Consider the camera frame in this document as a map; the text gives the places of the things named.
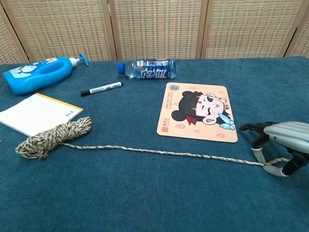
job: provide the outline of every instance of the marker cap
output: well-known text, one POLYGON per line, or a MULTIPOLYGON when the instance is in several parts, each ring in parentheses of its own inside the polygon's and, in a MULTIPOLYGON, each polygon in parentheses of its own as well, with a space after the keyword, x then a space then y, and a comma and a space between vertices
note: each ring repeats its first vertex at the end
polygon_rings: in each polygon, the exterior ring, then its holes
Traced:
POLYGON ((81 91, 81 96, 86 96, 86 95, 89 95, 89 94, 90 94, 89 90, 81 91))

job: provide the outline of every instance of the cartoon girl face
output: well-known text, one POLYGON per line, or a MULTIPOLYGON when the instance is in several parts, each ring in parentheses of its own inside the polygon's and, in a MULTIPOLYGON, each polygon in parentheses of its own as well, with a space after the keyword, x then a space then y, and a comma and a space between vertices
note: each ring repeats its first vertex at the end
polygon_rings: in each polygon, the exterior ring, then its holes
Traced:
POLYGON ((228 116, 225 111, 227 103, 225 98, 217 98, 211 93, 204 95, 196 91, 185 91, 182 95, 183 98, 178 105, 179 110, 171 113, 176 121, 187 120, 189 125, 191 123, 195 125, 197 121, 201 121, 206 125, 213 125, 223 123, 222 115, 228 116))
POLYGON ((225 98, 217 98, 215 95, 208 93, 200 95, 195 108, 196 116, 202 116, 203 123, 213 125, 217 121, 217 117, 224 111, 225 98))

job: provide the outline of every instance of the coiled rope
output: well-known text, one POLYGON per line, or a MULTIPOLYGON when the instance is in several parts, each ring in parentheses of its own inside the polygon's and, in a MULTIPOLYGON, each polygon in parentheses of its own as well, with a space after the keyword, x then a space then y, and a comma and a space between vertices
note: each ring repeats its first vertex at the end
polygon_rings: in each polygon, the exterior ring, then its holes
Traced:
POLYGON ((267 163, 259 163, 259 162, 251 162, 247 160, 241 159, 233 159, 226 158, 220 156, 209 156, 209 155, 199 155, 199 154, 191 154, 191 153, 179 153, 179 152, 170 152, 170 151, 159 151, 159 150, 148 150, 148 149, 140 149, 140 148, 130 148, 124 146, 77 146, 64 143, 66 140, 75 139, 83 134, 86 134, 91 129, 91 119, 90 117, 83 117, 78 119, 77 121, 70 121, 65 124, 61 124, 56 126, 51 130, 44 131, 42 133, 38 133, 35 136, 31 136, 27 138, 24 142, 18 145, 15 149, 16 153, 27 158, 27 159, 36 159, 36 158, 47 158, 48 151, 52 150, 57 145, 65 145, 75 149, 122 149, 128 151, 136 151, 136 152, 148 152, 155 153, 161 155, 174 155, 174 156, 189 156, 196 158, 205 158, 205 159, 214 159, 214 160, 224 160, 235 163, 243 163, 249 165, 272 165, 274 163, 280 161, 289 161, 286 158, 278 158, 274 159, 267 163))

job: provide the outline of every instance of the cartoon character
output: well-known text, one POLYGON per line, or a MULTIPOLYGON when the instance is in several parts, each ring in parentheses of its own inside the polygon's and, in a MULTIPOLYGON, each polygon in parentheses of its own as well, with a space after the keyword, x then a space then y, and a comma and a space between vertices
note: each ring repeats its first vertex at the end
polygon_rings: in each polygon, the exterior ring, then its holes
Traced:
POLYGON ((189 125, 197 121, 206 125, 219 124, 221 128, 234 130, 234 121, 228 116, 228 106, 225 98, 217 98, 214 94, 202 92, 183 92, 183 98, 178 104, 179 110, 171 113, 176 121, 188 121, 189 125))
POLYGON ((24 67, 18 69, 17 71, 20 73, 28 73, 31 72, 33 70, 35 70, 37 68, 37 66, 35 65, 25 65, 24 67))

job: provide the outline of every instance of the woven screen panel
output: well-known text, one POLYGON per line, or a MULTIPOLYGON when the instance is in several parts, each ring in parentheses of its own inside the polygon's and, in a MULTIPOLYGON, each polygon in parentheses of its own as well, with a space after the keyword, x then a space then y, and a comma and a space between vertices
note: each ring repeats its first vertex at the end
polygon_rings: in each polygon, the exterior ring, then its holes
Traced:
POLYGON ((202 0, 113 0, 121 59, 195 58, 202 0))
POLYGON ((6 16, 0 14, 0 64, 24 63, 26 62, 24 59, 25 54, 22 56, 21 51, 17 48, 16 42, 9 31, 13 30, 13 28, 8 28, 3 17, 6 16))
POLYGON ((309 58, 309 20, 301 31, 292 56, 306 56, 309 58))
POLYGON ((8 0, 8 5, 35 60, 79 53, 90 61, 111 59, 100 0, 8 0))
POLYGON ((302 0, 213 0, 202 58, 278 57, 302 0))

